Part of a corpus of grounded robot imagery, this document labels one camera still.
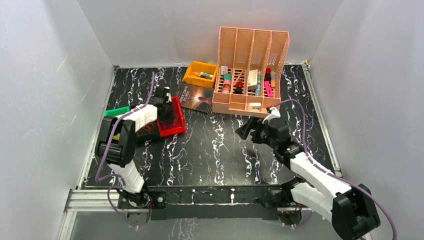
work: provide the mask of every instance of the red object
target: red object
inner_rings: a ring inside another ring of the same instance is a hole
[[[243,86],[244,86],[244,83],[242,82],[242,81],[238,81],[236,84],[235,84],[235,86],[236,87],[239,87],[239,88],[243,88]]]
[[[184,121],[183,111],[181,110],[180,100],[177,96],[172,97],[172,109],[175,118],[171,122],[160,122],[157,120],[157,128],[161,137],[174,134],[181,134],[186,131],[186,122]]]

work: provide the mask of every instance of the yellow object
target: yellow object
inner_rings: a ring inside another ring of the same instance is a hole
[[[182,81],[191,85],[213,89],[215,79],[217,78],[217,70],[217,65],[194,61],[192,64],[190,64],[190,66],[188,66],[187,71],[185,72],[184,77],[182,78]],[[213,77],[212,79],[206,79],[193,74],[200,72],[211,74],[213,75]]]

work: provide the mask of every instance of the black marble table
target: black marble table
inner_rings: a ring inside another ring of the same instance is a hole
[[[118,68],[107,109],[133,106],[145,100],[152,72],[156,73],[156,86],[168,86],[176,92],[186,70],[186,67]],[[285,65],[280,86],[281,99],[296,99],[305,108],[309,151],[333,170],[302,66]],[[301,110],[288,103],[280,107],[280,112],[282,121],[287,120],[292,140],[300,143]],[[147,141],[136,147],[134,162],[148,186],[280,185],[293,178],[294,173],[275,159],[270,147],[241,140],[234,133],[248,117],[189,109],[183,109],[183,113],[184,134]],[[105,188],[115,183],[116,179],[95,182],[99,162],[92,160],[82,188]],[[101,174],[111,172],[105,164]]]

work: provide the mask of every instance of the book cover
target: book cover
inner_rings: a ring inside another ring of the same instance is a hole
[[[181,107],[208,113],[212,104],[214,90],[187,83],[180,83],[176,90]]]

